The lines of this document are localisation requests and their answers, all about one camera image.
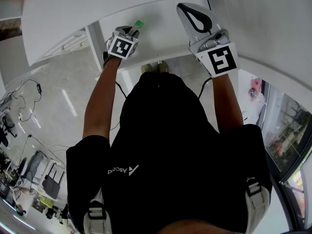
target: person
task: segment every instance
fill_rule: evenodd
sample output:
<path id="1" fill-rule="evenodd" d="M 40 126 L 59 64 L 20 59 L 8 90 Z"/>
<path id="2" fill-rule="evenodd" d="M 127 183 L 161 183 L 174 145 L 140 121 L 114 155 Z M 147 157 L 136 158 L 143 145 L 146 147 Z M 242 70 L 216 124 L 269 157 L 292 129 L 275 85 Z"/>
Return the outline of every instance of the person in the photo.
<path id="1" fill-rule="evenodd" d="M 244 125 L 229 76 L 212 79 L 218 133 L 164 62 L 158 72 L 145 66 L 110 146 L 120 62 L 106 63 L 86 107 L 82 140 L 66 153 L 76 228 L 84 233 L 89 202 L 101 188 L 114 234 L 245 233 L 246 179 L 252 174 L 269 192 L 272 184 L 261 130 Z"/>

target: floor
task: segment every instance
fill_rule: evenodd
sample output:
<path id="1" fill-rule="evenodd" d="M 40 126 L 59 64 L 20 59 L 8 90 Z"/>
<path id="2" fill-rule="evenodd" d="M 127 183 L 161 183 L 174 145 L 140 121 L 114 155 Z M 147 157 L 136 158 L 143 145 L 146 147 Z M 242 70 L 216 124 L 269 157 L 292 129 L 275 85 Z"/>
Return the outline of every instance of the floor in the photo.
<path id="1" fill-rule="evenodd" d="M 166 62 L 171 73 L 180 76 L 186 85 L 199 95 L 201 86 L 209 75 L 195 58 L 184 56 Z M 118 72 L 117 82 L 126 95 L 131 92 L 140 75 L 140 67 Z M 56 155 L 66 164 L 66 149 L 81 140 L 84 111 L 98 76 L 99 71 L 90 48 L 52 58 L 48 65 L 37 70 L 30 77 L 41 85 L 42 98 L 36 103 L 34 116 L 27 122 L 19 121 L 19 112 L 23 119 L 30 116 L 34 100 L 40 97 L 36 84 L 28 81 L 18 92 L 15 92 L 15 97 L 18 99 L 13 98 L 10 101 L 9 116 L 15 123 L 13 132 L 18 136 L 13 138 L 8 135 L 8 148 L 3 144 L 0 145 L 14 164 L 18 165 L 20 159 L 24 157 L 29 160 L 36 150 L 43 151 L 50 158 L 56 159 L 54 157 Z M 19 95 L 25 99 L 24 109 L 20 109 L 24 107 L 24 100 L 18 97 Z M 124 101 L 123 94 L 116 87 L 112 128 L 117 127 L 111 131 L 110 143 L 114 141 L 119 130 L 119 116 Z M 209 122 L 217 129 L 211 82 L 206 84 L 200 101 Z M 38 141 L 28 138 L 28 135 L 32 135 Z M 60 192 L 60 196 L 66 199 L 67 190 Z"/>

